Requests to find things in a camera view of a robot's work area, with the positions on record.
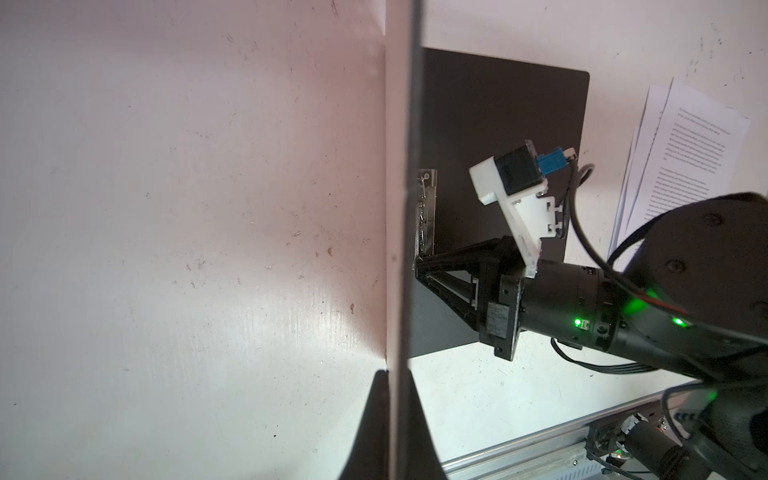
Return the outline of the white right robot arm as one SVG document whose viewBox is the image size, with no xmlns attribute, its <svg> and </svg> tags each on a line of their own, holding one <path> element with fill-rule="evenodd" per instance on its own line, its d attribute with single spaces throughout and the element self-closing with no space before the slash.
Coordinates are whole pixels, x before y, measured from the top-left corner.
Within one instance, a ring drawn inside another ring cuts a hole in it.
<svg viewBox="0 0 768 480">
<path fill-rule="evenodd" d="M 684 205 L 640 227 L 625 291 L 610 269 L 543 260 L 524 275 L 502 237 L 420 259 L 416 279 L 496 356 L 518 337 L 558 354 L 588 348 L 620 358 L 612 373 L 665 370 L 691 378 L 648 413 L 591 426 L 595 460 L 624 451 L 660 479 L 767 475 L 767 202 L 752 193 Z"/>
</svg>

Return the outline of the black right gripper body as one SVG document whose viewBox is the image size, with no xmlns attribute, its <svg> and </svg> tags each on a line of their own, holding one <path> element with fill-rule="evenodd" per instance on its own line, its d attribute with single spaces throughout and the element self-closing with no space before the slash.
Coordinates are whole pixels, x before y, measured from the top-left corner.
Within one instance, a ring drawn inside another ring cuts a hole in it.
<svg viewBox="0 0 768 480">
<path fill-rule="evenodd" d="M 528 278 L 511 237 L 483 246 L 488 250 L 479 280 L 490 287 L 490 296 L 478 326 L 496 357 L 512 360 L 523 332 L 577 349 L 609 350 L 617 325 L 615 289 L 602 270 L 541 260 L 536 275 Z"/>
</svg>

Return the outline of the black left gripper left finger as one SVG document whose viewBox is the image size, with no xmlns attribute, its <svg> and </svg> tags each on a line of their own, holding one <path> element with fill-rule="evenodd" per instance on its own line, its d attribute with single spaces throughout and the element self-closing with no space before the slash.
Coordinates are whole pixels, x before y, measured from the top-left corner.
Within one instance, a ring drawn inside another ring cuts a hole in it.
<svg viewBox="0 0 768 480">
<path fill-rule="evenodd" d="M 389 477 L 389 372 L 374 374 L 361 421 L 340 480 Z"/>
</svg>

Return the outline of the printed paper sheets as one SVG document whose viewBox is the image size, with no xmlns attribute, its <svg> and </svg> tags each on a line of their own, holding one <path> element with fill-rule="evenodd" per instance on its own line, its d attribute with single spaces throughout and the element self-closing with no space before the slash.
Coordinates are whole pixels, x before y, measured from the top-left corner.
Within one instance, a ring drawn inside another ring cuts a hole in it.
<svg viewBox="0 0 768 480">
<path fill-rule="evenodd" d="M 674 79 L 648 89 L 632 139 L 610 243 L 611 254 L 650 220 L 727 193 L 748 117 Z"/>
</svg>

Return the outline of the white and black file folder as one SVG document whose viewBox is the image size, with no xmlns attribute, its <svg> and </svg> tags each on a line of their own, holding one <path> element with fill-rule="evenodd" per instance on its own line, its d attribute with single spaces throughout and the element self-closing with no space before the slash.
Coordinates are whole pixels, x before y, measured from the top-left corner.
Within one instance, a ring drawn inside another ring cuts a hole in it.
<svg viewBox="0 0 768 480">
<path fill-rule="evenodd" d="M 400 404 L 408 369 L 410 272 L 421 142 L 421 1 L 385 3 L 386 362 L 389 372 L 389 479 L 400 478 Z"/>
</svg>

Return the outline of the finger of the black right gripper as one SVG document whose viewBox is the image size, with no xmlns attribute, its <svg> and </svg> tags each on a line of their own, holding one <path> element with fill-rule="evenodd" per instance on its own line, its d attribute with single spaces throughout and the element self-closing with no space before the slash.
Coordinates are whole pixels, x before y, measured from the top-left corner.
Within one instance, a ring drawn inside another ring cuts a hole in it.
<svg viewBox="0 0 768 480">
<path fill-rule="evenodd" d="M 500 241 L 500 238 L 490 239 L 450 252 L 420 257 L 415 261 L 415 272 L 470 271 L 483 258 L 490 257 Z"/>
<path fill-rule="evenodd" d="M 416 271 L 416 279 L 447 305 L 470 329 L 478 330 L 478 284 L 466 271 Z"/>
</svg>

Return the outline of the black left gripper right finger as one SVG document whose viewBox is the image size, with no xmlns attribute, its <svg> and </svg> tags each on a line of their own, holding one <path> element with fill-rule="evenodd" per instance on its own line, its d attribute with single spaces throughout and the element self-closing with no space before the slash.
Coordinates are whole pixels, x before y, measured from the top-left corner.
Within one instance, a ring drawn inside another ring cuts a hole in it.
<svg viewBox="0 0 768 480">
<path fill-rule="evenodd" d="M 403 376 L 400 404 L 400 478 L 446 479 L 410 370 Z"/>
</svg>

